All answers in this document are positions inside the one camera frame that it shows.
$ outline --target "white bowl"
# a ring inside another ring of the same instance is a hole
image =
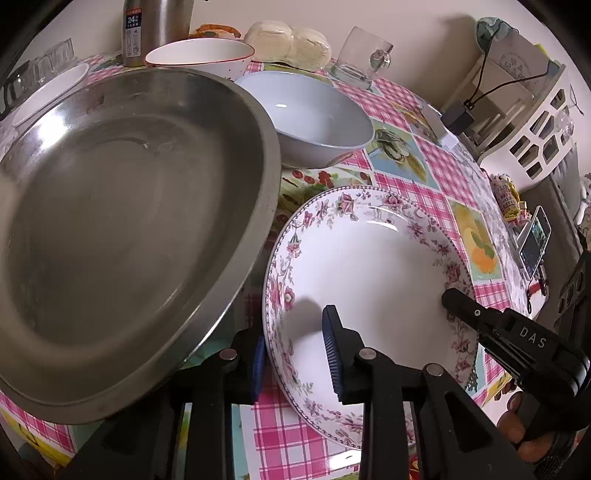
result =
[[[69,94],[84,87],[88,83],[88,70],[87,63],[80,63],[51,79],[18,108],[12,119],[12,126],[19,133],[24,132],[43,113],[56,106]]]
[[[374,126],[353,100],[327,83],[288,72],[250,73],[236,81],[265,108],[288,167],[327,168],[369,144]]]
[[[184,67],[236,80],[252,60],[255,49],[228,38],[190,38],[169,43],[146,55],[148,67]]]

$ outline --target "power adapter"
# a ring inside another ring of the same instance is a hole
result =
[[[460,100],[453,102],[441,116],[441,121],[454,135],[464,133],[474,123],[474,117]]]

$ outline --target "table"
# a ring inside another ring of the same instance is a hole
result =
[[[127,70],[117,53],[100,54],[85,60],[90,64],[89,83]],[[276,65],[251,63],[248,72],[288,69]],[[331,79],[326,73],[310,74],[348,95],[375,121],[402,138],[410,151],[426,168],[425,173],[400,169],[383,158],[379,150],[368,147],[356,151],[338,166],[324,170],[282,171],[281,190],[275,221],[252,274],[233,304],[224,325],[227,335],[206,342],[195,360],[226,346],[231,331],[242,322],[261,315],[262,284],[267,259],[281,230],[292,213],[309,198],[327,189],[351,184],[371,184],[418,203],[435,217],[454,242],[468,265],[478,302],[486,307],[514,310],[526,314],[526,285],[509,249],[509,238],[501,213],[492,195],[488,179],[462,144],[453,151],[437,146],[437,141],[420,114],[424,100],[406,88],[385,79],[374,81],[371,91],[350,87]],[[462,232],[466,222],[480,227],[481,241],[495,252],[486,264],[468,251]],[[491,399],[508,380],[502,368],[479,347],[476,366],[469,383],[469,394],[480,406]],[[96,426],[61,426],[35,419],[0,393],[0,408],[17,429],[26,430],[35,443],[43,443],[61,464],[79,450]],[[268,371],[261,398],[253,407],[235,408],[234,437],[237,478],[296,480],[340,478],[354,473],[359,452],[349,451],[321,437],[308,427],[287,403]],[[410,474],[417,475],[411,458]]]

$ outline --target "floral plate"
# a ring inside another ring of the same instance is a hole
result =
[[[279,235],[265,278],[265,338],[290,404],[321,435],[361,448],[363,405],[339,403],[330,379],[327,304],[366,346],[413,368],[439,363],[465,387],[478,338],[448,319],[441,294],[450,287],[474,298],[455,246],[418,205],[365,185],[309,200]],[[407,424],[412,442],[408,409]]]

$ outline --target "stainless steel basin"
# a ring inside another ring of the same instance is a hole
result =
[[[205,73],[120,74],[46,113],[0,162],[0,390],[72,424],[166,379],[250,272],[280,164],[264,109]]]

